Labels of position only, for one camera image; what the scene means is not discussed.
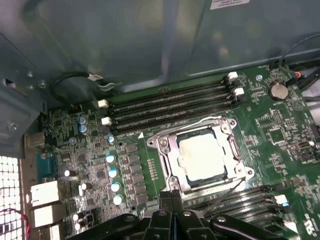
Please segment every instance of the blue capacitor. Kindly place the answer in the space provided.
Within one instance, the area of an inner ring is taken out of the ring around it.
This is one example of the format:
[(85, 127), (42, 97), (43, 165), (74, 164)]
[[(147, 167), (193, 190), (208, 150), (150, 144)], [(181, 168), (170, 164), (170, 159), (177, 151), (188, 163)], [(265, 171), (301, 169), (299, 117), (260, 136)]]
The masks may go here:
[(83, 135), (87, 135), (89, 133), (89, 129), (87, 128), (86, 125), (80, 125), (79, 132), (82, 133)]
[(87, 119), (83, 116), (78, 117), (77, 121), (78, 121), (78, 124), (80, 125), (84, 125), (87, 123)]
[(107, 138), (107, 140), (108, 140), (108, 143), (113, 144), (114, 141), (115, 141), (115, 138), (114, 138), (114, 136), (109, 135), (108, 138)]

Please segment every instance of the screw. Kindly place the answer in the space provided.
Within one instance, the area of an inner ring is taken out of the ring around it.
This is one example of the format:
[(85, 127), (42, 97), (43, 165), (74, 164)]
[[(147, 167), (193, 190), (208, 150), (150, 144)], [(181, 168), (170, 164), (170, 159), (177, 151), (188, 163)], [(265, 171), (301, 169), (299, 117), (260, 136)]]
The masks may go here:
[(11, 123), (8, 125), (8, 130), (9, 130), (10, 132), (15, 132), (17, 129), (18, 129), (18, 124), (16, 124), (15, 122), (11, 122)]
[(161, 139), (160, 140), (160, 146), (161, 147), (166, 147), (168, 145), (168, 141), (166, 139)]
[(184, 211), (184, 212), (183, 212), (183, 215), (184, 215), (185, 217), (190, 217), (190, 216), (191, 216), (191, 212), (189, 212), (189, 211)]
[(124, 218), (124, 220), (125, 220), (126, 222), (132, 222), (132, 221), (135, 220), (135, 218), (134, 218), (133, 216), (126, 216), (126, 217)]
[(225, 217), (223, 217), (223, 216), (218, 216), (216, 219), (217, 219), (218, 222), (220, 222), (220, 223), (224, 223), (224, 222), (227, 221), (227, 219), (226, 219)]
[(260, 75), (260, 74), (255, 76), (255, 80), (257, 80), (259, 82), (261, 82), (263, 79), (264, 79), (264, 77), (262, 75)]
[(165, 211), (158, 211), (159, 212), (159, 216), (165, 216), (167, 215), (167, 213)]
[(47, 88), (47, 84), (46, 84), (45, 80), (41, 80), (41, 81), (38, 83), (38, 88), (39, 88), (39, 89), (46, 89), (46, 88)]

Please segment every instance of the sticker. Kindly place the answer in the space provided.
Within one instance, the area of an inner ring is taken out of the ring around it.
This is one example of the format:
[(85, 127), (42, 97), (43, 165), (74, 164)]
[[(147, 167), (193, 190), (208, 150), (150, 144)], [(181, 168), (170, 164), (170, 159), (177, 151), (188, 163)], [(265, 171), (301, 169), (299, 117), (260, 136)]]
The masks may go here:
[(99, 75), (97, 75), (97, 74), (92, 75), (92, 74), (89, 73), (88, 79), (95, 82), (95, 81), (97, 81), (97, 80), (103, 79), (103, 77), (102, 77), (102, 76), (99, 76)]
[(210, 10), (222, 9), (240, 4), (248, 4), (250, 0), (212, 0)]

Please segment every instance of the metal panel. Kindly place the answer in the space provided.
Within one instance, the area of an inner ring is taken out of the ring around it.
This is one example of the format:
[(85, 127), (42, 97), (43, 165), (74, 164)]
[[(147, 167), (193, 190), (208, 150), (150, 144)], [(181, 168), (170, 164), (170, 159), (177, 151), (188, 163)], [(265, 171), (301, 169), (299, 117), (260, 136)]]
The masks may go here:
[[(82, 70), (130, 92), (278, 58), (319, 31), (319, 0), (251, 0), (210, 10), (212, 0), (10, 0), (0, 3), (0, 32), (34, 69), (30, 83)], [(314, 39), (289, 61), (319, 57)], [(1, 62), (7, 53), (0, 52)], [(58, 88), (72, 102), (101, 98), (94, 83)], [(57, 102), (43, 95), (50, 108)]]

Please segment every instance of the electrolytic capacitor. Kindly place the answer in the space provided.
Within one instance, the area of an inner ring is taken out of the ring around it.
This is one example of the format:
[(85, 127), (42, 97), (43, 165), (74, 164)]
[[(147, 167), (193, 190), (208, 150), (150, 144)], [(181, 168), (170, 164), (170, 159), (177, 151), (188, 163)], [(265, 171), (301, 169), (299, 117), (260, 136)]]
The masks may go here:
[(86, 226), (86, 223), (84, 221), (80, 221), (80, 222), (77, 222), (75, 225), (74, 225), (74, 229), (76, 231), (79, 231), (81, 228), (85, 227)]
[(83, 116), (78, 117), (77, 121), (80, 125), (85, 125), (87, 123), (87, 119)]
[(112, 154), (107, 154), (105, 156), (105, 161), (109, 164), (112, 163), (115, 159), (116, 159), (116, 157)]
[(86, 125), (80, 125), (79, 132), (82, 133), (83, 135), (88, 135), (89, 128)]
[(82, 189), (82, 190), (92, 189), (92, 184), (89, 183), (89, 182), (82, 183), (82, 184), (81, 184), (81, 189)]
[(110, 135), (107, 137), (107, 140), (108, 140), (108, 143), (114, 144), (115, 137), (114, 137), (112, 134), (110, 134)]
[(64, 176), (65, 177), (74, 177), (76, 175), (77, 175), (77, 173), (74, 170), (65, 170), (64, 171)]
[(83, 219), (85, 217), (85, 214), (83, 212), (78, 212), (73, 215), (72, 219), (73, 221), (78, 221), (79, 219)]
[(111, 188), (112, 192), (116, 193), (116, 192), (118, 192), (120, 190), (121, 185), (120, 185), (119, 182), (114, 182), (114, 183), (111, 184), (110, 188)]
[(114, 196), (114, 198), (113, 198), (113, 203), (114, 203), (114, 205), (119, 206), (119, 205), (122, 203), (122, 201), (123, 201), (122, 195), (116, 195), (116, 196)]
[(118, 175), (118, 171), (115, 168), (111, 168), (108, 172), (110, 178), (115, 178)]

